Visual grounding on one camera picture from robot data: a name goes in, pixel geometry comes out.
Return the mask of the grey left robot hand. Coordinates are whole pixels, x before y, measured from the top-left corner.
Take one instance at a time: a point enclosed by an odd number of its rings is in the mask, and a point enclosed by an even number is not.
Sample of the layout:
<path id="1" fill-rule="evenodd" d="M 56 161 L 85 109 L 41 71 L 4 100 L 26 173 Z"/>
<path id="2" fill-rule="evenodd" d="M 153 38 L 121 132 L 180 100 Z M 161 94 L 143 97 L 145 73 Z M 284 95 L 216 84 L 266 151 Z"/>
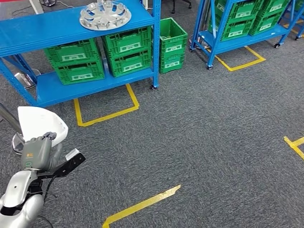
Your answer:
<path id="1" fill-rule="evenodd" d="M 52 141 L 56 137 L 56 133 L 47 132 L 26 142 L 21 156 L 21 168 L 38 171 L 50 171 L 55 168 L 63 151 L 63 144 L 59 143 L 55 153 L 51 153 Z"/>

